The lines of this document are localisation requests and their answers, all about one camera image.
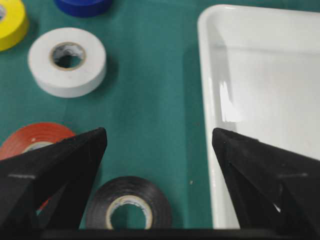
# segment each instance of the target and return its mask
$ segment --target tape roll core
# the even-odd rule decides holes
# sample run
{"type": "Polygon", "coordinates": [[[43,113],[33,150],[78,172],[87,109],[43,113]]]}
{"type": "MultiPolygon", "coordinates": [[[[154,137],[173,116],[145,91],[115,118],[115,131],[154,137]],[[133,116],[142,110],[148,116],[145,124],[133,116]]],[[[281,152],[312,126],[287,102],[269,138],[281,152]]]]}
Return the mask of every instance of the tape roll core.
{"type": "Polygon", "coordinates": [[[105,221],[107,229],[114,229],[111,223],[111,217],[115,210],[123,205],[131,204],[139,207],[145,217],[144,229],[150,229],[152,225],[153,215],[150,206],[142,198],[134,195],[124,195],[113,200],[110,206],[106,210],[105,221]]]}
{"type": "Polygon", "coordinates": [[[52,48],[49,58],[55,68],[63,71],[72,71],[84,64],[86,59],[86,51],[82,46],[75,42],[62,42],[52,48]],[[74,67],[61,67],[57,63],[65,56],[78,57],[81,61],[74,67]]]}
{"type": "Polygon", "coordinates": [[[0,4],[0,21],[2,21],[6,16],[6,9],[0,4]]]}
{"type": "Polygon", "coordinates": [[[86,227],[112,230],[112,214],[126,204],[142,209],[145,229],[171,227],[172,214],[166,196],[153,183],[136,176],[115,178],[98,189],[86,213],[86,227]]]}

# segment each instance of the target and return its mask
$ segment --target white plastic tray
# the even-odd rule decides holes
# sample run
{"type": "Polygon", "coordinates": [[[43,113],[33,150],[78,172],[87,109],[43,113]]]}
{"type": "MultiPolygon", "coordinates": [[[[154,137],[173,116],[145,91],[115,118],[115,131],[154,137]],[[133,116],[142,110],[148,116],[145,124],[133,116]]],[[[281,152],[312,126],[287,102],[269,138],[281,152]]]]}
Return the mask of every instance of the white plastic tray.
{"type": "Polygon", "coordinates": [[[198,37],[213,226],[237,228],[212,130],[320,159],[320,13],[216,5],[198,37]]]}

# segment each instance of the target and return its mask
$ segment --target green mat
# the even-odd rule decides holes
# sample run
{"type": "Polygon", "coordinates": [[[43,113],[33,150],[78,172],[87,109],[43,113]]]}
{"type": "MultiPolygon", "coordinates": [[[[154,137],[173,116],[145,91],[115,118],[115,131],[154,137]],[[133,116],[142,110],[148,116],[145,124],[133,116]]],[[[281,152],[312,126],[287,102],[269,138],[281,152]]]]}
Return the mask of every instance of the green mat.
{"type": "Polygon", "coordinates": [[[52,0],[24,3],[29,32],[0,52],[0,143],[37,122],[60,123],[76,133],[104,127],[108,147],[92,192],[119,176],[146,178],[167,196],[174,228],[212,227],[199,14],[214,4],[320,10],[318,0],[115,0],[103,15],[76,18],[52,0]],[[87,30],[106,47],[106,78],[83,97],[45,93],[27,65],[35,39],[62,27],[87,30]]]}

